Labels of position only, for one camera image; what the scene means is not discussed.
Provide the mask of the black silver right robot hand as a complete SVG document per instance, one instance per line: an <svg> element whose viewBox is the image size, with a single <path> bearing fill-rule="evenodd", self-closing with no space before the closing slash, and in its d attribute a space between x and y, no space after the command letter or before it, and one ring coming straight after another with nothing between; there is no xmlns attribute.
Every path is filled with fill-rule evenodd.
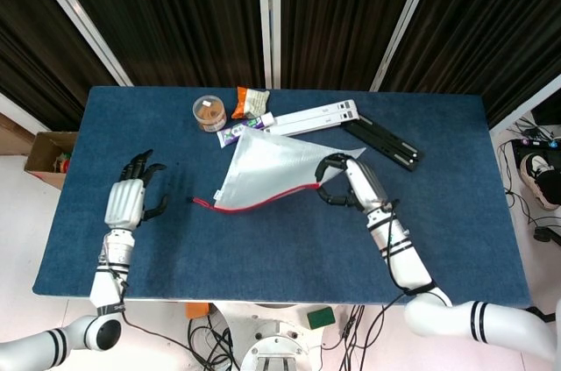
<svg viewBox="0 0 561 371"><path fill-rule="evenodd" d="M346 195L333 196L323 188L322 181L328 168L344 172L350 185ZM323 158L316 167L315 178L319 184L316 191L327 204L356 207L365 214L377 209L388 212L393 208L392 202L373 170L350 155L334 153Z"/></svg>

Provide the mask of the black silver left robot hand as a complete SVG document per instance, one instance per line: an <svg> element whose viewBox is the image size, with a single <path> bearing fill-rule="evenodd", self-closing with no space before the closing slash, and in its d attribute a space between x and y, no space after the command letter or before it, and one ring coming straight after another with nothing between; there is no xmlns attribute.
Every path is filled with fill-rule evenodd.
<svg viewBox="0 0 561 371"><path fill-rule="evenodd" d="M147 166L146 163L153 150L149 149L134 156L122 169L108 198L104 223L110 230L135 231L142 222L161 215L168 205L168 194L159 204L147 210L145 207L146 188L157 171L167 168L161 163Z"/></svg>

